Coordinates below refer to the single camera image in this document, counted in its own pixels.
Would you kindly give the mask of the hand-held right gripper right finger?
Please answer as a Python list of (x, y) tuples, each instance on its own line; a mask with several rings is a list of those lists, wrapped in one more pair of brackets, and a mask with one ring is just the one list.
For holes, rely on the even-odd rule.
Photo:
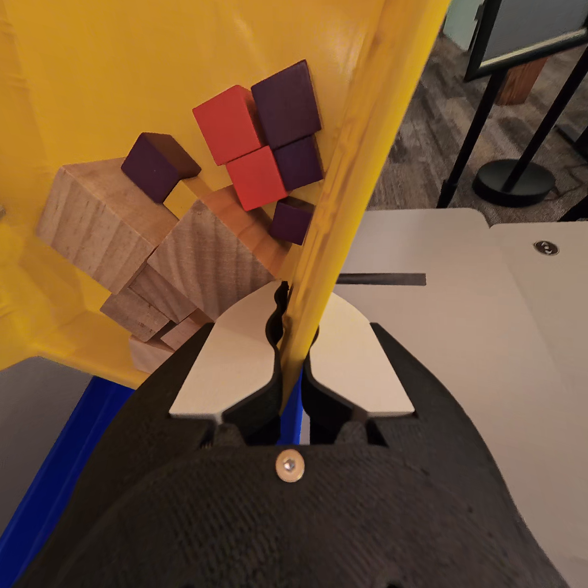
[(386, 446), (376, 420), (415, 414), (370, 321), (334, 293), (303, 363), (302, 405), (311, 445), (331, 445), (357, 422), (368, 443)]

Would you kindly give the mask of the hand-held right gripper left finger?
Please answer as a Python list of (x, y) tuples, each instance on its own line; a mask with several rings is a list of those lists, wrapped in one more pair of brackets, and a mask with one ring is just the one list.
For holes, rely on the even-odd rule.
[(282, 406), (277, 344), (289, 285), (273, 281), (220, 315), (169, 409), (177, 419), (233, 424), (244, 438), (276, 425)]

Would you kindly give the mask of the pile of wooden cubes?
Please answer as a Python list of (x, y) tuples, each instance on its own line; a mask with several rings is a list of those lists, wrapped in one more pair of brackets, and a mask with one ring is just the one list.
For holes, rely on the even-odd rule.
[(143, 132), (125, 158), (62, 166), (36, 229), (108, 290), (99, 310), (144, 373), (248, 294), (291, 282), (314, 210), (296, 196), (324, 177), (305, 59), (193, 115), (228, 186), (210, 188), (172, 135)]

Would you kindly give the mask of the blue plastic box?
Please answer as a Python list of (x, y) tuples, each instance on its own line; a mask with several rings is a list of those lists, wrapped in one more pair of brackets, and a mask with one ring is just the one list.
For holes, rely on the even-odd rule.
[(214, 424), (168, 411), (189, 368), (159, 368), (136, 391), (93, 378), (1, 536), (1, 587), (17, 587), (72, 511), (69, 552), (119, 496), (212, 439)]

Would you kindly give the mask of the yellow plastic box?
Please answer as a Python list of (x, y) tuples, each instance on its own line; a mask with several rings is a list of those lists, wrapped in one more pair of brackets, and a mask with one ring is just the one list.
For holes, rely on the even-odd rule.
[(449, 1), (3, 1), (1, 369), (42, 356), (136, 388), (107, 291), (35, 235), (56, 171), (125, 156), (171, 134), (212, 189), (192, 108), (305, 59), (326, 178), (302, 190), (318, 228), (286, 314), (284, 392), (298, 378), (338, 272), (445, 18)]

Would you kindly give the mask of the thin black panel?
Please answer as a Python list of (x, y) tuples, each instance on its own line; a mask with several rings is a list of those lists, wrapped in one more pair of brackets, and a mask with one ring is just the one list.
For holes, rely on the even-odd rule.
[(425, 273), (340, 273), (337, 285), (426, 286)]

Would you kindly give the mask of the black pole stand round base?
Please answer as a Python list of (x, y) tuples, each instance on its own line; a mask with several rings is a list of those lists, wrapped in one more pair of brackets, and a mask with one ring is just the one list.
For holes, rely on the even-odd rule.
[(494, 160), (479, 169), (472, 184), (476, 196), (505, 208), (525, 208), (545, 199), (556, 180), (553, 173), (534, 163), (533, 158), (586, 74), (587, 49), (584, 49), (520, 158)]

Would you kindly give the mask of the black framed board on stand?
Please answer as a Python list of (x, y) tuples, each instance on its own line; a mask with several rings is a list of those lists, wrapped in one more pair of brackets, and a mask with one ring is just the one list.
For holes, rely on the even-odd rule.
[(437, 209), (449, 206), (507, 71), (587, 43), (587, 1), (485, 1), (464, 81), (489, 76)]

